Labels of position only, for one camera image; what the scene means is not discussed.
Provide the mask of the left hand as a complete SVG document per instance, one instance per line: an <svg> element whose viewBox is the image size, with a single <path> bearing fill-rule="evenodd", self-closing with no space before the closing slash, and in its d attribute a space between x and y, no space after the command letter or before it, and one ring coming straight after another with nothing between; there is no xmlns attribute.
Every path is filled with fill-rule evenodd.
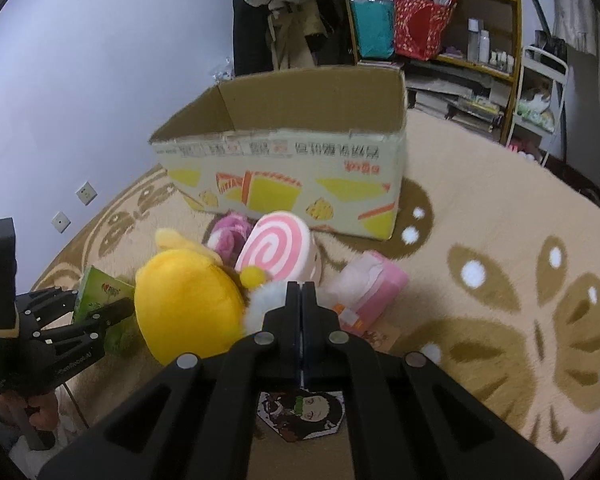
<svg viewBox="0 0 600 480"><path fill-rule="evenodd" d="M59 422L58 400L52 391L42 396L23 398L17 393L7 391L0 395L0 421L14 426L12 411L23 410L28 413L30 425L41 431L53 431Z"/></svg>

